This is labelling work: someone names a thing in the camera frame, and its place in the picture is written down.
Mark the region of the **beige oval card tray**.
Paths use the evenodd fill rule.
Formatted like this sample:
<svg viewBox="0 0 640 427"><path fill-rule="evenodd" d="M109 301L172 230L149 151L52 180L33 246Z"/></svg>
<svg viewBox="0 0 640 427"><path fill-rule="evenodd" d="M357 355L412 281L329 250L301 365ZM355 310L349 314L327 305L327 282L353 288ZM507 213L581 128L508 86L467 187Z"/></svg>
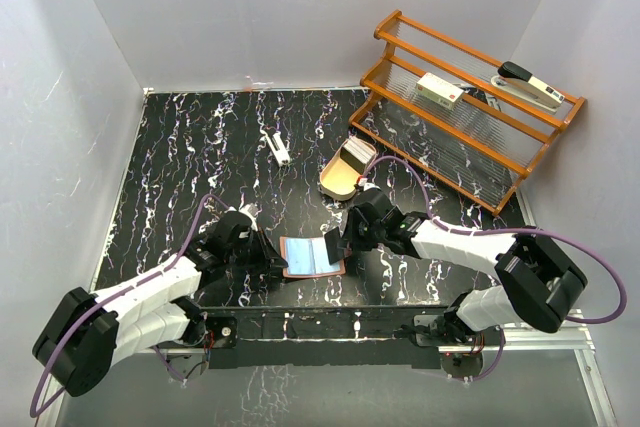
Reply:
<svg viewBox="0 0 640 427"><path fill-rule="evenodd" d="M341 146L320 173L320 191L334 200L346 201L355 195L356 179L365 172L356 172L340 158Z"/></svg>

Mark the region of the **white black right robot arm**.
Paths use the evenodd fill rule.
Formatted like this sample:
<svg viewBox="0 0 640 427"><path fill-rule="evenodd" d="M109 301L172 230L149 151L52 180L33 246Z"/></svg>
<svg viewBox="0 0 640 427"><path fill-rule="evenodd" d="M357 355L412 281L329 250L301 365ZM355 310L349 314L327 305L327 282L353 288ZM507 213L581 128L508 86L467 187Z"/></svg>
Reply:
<svg viewBox="0 0 640 427"><path fill-rule="evenodd" d="M495 286L472 289L426 325L402 327L413 337L466 344L481 332L524 322L555 333L588 285L585 274L551 238L526 228L491 234L402 212L378 188L358 193L346 225L324 236L330 262L379 245L396 255L440 260L496 279Z"/></svg>

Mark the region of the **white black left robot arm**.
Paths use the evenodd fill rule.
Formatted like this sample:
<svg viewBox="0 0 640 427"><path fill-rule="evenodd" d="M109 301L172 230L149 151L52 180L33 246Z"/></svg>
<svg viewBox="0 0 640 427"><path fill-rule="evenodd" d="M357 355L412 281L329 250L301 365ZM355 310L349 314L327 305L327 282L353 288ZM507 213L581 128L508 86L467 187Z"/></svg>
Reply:
<svg viewBox="0 0 640 427"><path fill-rule="evenodd" d="M79 287L64 295L32 353L72 397L92 390L118 362L165 342L203 343L206 315L194 294L231 267L258 275L288 266L244 211L231 210L204 233L192 232L178 253L111 288Z"/></svg>

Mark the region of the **stack of credit cards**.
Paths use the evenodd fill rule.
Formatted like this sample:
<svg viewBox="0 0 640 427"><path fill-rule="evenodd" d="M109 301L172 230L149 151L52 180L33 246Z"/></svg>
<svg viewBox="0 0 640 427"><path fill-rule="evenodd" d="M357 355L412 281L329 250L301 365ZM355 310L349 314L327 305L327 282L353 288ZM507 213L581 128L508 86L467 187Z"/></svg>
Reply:
<svg viewBox="0 0 640 427"><path fill-rule="evenodd" d="M364 173L376 157L375 147L357 136L349 137L340 149L340 158L358 173Z"/></svg>

